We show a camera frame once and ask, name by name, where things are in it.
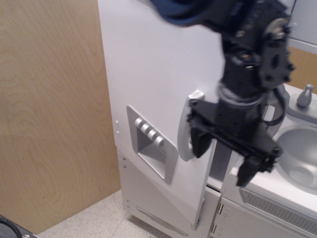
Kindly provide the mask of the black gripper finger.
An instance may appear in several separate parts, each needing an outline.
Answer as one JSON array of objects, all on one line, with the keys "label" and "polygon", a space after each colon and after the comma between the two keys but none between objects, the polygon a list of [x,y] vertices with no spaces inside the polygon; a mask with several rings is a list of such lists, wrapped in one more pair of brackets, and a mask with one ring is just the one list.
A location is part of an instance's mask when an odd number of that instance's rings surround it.
[{"label": "black gripper finger", "polygon": [[245,187],[258,172],[262,172],[262,159],[255,156],[245,157],[239,167],[236,185]]},{"label": "black gripper finger", "polygon": [[197,126],[191,127],[190,135],[192,141],[192,150],[196,158],[200,158],[209,149],[213,139],[213,126]]}]

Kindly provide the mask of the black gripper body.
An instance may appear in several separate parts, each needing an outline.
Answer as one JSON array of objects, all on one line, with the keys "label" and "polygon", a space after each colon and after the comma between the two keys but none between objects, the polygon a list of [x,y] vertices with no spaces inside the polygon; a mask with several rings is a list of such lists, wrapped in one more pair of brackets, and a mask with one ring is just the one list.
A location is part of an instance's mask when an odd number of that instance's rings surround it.
[{"label": "black gripper body", "polygon": [[255,156],[262,159],[262,171],[272,171],[282,149],[266,131],[266,126],[274,124],[275,121],[262,119],[264,108],[261,103],[239,107],[224,100],[215,104],[192,99],[190,107],[190,127],[213,126],[213,139],[244,157]]}]

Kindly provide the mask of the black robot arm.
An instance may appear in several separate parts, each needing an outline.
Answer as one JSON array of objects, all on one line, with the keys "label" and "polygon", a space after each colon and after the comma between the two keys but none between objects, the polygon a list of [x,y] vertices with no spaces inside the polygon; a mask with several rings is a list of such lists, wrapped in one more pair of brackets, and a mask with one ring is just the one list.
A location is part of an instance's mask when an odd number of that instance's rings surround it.
[{"label": "black robot arm", "polygon": [[279,87],[294,70],[286,6],[277,0],[155,0],[153,5],[168,23],[203,25],[221,35],[225,67],[219,100],[189,101],[194,155],[202,156],[213,139],[238,152],[244,157],[240,187],[258,172],[271,172],[283,151],[267,129],[285,118]]}]

